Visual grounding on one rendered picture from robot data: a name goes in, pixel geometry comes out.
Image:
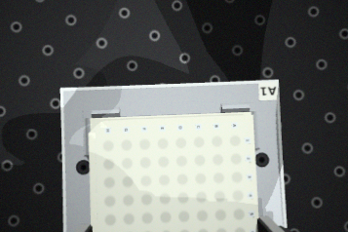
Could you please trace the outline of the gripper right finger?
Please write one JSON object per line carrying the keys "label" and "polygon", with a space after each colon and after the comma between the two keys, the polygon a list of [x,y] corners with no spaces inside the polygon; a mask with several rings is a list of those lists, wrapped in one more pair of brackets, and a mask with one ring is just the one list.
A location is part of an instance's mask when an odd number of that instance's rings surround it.
{"label": "gripper right finger", "polygon": [[258,232],[291,232],[288,228],[279,226],[269,216],[259,216],[257,219]]}

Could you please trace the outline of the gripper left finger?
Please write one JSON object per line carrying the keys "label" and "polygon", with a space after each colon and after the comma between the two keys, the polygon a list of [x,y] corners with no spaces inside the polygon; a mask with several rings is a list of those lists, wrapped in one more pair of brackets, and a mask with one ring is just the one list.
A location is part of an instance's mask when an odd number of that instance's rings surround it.
{"label": "gripper left finger", "polygon": [[91,224],[80,224],[74,232],[93,232],[93,226]]}

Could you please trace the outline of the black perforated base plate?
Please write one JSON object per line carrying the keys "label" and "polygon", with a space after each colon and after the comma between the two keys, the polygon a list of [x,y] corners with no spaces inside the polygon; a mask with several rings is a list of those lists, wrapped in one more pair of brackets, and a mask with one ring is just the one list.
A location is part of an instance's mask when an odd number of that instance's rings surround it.
{"label": "black perforated base plate", "polygon": [[60,88],[260,80],[287,228],[348,232],[348,0],[0,0],[0,232],[63,232]]}

